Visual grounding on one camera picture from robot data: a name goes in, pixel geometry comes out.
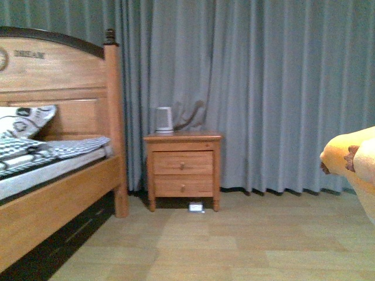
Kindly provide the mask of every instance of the wooden floor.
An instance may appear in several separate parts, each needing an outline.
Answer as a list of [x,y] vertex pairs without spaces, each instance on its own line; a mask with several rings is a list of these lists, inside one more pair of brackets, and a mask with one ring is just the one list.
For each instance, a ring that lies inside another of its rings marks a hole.
[[51,280],[375,280],[375,226],[353,194],[221,193],[204,214],[181,198],[154,213],[129,200],[129,217],[111,217]]

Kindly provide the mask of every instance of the small white box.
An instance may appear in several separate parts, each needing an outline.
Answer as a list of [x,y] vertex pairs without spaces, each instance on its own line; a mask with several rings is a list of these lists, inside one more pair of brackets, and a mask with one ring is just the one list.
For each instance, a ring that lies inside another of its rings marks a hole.
[[204,213],[202,202],[191,202],[189,204],[189,212],[191,212],[191,213]]

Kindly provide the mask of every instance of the bedpost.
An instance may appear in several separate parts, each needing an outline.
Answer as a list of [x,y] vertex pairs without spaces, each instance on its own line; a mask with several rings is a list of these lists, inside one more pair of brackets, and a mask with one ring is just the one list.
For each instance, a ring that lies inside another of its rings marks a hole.
[[115,32],[107,29],[104,43],[105,66],[107,69],[108,114],[110,121],[110,138],[116,155],[120,156],[121,184],[114,189],[115,215],[122,218],[128,215],[128,185],[125,158],[125,118],[124,100],[120,82],[120,59]]

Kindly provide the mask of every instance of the wooden nightstand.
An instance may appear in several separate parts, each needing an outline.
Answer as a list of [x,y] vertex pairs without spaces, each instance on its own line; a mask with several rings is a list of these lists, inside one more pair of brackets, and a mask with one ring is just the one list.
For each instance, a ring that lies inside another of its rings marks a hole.
[[219,210],[220,140],[218,132],[155,133],[147,143],[149,209],[156,197],[213,197]]

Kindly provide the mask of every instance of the patterned pillow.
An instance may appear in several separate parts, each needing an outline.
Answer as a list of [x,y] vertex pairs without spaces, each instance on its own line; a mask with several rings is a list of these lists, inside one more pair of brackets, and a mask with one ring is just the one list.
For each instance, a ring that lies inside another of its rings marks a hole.
[[55,105],[0,107],[0,138],[31,138],[54,117]]

